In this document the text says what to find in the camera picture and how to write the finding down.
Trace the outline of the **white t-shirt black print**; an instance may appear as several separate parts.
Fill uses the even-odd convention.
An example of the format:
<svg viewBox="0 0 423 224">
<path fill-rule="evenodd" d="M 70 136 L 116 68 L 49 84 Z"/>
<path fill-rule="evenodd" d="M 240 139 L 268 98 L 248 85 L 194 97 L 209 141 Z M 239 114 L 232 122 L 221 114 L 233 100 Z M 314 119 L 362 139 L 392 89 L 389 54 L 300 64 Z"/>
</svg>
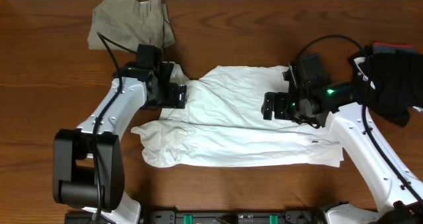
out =
<svg viewBox="0 0 423 224">
<path fill-rule="evenodd" d="M 197 80 L 180 66 L 171 81 L 187 87 L 183 109 L 164 109 L 159 119 L 132 128 L 143 158 L 158 168 L 263 167 L 311 164 L 338 167 L 342 147 L 323 128 L 265 120 L 267 92 L 285 92 L 284 66 L 218 66 Z"/>
</svg>

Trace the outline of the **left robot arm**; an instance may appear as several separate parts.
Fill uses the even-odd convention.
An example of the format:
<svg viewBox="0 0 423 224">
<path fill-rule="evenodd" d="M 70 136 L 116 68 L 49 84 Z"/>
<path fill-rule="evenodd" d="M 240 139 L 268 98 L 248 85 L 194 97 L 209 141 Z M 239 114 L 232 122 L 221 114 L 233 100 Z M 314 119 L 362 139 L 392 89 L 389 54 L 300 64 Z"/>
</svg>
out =
<svg viewBox="0 0 423 224">
<path fill-rule="evenodd" d="M 161 49 L 140 44 L 96 110 L 74 130 L 56 133 L 55 202 L 92 213 L 88 223 L 141 221 L 141 205 L 124 191 L 120 142 L 138 110 L 185 107 L 186 86 L 171 82 L 174 66 L 161 60 Z"/>
</svg>

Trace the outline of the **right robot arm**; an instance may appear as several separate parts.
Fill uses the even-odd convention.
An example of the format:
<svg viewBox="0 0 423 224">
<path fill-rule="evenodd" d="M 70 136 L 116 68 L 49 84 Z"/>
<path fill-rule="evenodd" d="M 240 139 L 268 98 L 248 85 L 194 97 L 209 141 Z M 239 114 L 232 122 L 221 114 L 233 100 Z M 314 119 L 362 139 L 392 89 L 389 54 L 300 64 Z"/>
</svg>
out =
<svg viewBox="0 0 423 224">
<path fill-rule="evenodd" d="M 273 118 L 324 128 L 348 153 L 369 187 L 376 211 L 348 202 L 322 207 L 315 223 L 421 223 L 419 180 L 371 121 L 350 82 L 333 83 L 317 54 L 292 61 L 283 73 L 288 91 L 267 92 L 261 112 Z"/>
</svg>

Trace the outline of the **folded khaki shorts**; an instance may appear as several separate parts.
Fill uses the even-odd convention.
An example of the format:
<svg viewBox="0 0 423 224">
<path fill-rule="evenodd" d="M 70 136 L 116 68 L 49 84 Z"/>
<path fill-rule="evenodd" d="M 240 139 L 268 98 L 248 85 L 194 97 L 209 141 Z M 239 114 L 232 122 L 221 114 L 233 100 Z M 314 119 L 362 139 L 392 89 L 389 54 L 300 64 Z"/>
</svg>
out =
<svg viewBox="0 0 423 224">
<path fill-rule="evenodd" d="M 99 33 L 133 51 L 139 44 L 163 49 L 175 43 L 167 6 L 162 0 L 103 0 L 93 9 L 87 38 L 89 49 L 105 49 Z"/>
</svg>

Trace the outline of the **black garment red trim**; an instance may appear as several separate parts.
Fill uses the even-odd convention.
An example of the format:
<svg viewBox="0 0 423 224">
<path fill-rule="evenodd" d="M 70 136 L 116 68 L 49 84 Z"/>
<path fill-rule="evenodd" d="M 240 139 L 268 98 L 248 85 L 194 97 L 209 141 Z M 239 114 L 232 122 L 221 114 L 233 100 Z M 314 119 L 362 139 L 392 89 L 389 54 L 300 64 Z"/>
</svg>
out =
<svg viewBox="0 0 423 224">
<path fill-rule="evenodd" d="M 407 44 L 375 42 L 348 58 L 352 83 L 364 104 L 387 121 L 404 127 L 409 108 L 422 107 L 422 54 Z"/>
</svg>

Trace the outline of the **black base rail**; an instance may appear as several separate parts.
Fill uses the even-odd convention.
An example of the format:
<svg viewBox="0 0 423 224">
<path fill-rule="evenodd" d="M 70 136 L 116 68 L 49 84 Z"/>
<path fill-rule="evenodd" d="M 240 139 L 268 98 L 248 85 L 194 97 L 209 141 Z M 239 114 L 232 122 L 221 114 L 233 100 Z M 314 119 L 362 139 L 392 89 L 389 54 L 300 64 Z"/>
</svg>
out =
<svg viewBox="0 0 423 224">
<path fill-rule="evenodd" d="M 143 214 L 138 224 L 317 224 L 323 223 L 313 211 L 287 210 L 279 213 L 222 213 L 154 211 Z"/>
</svg>

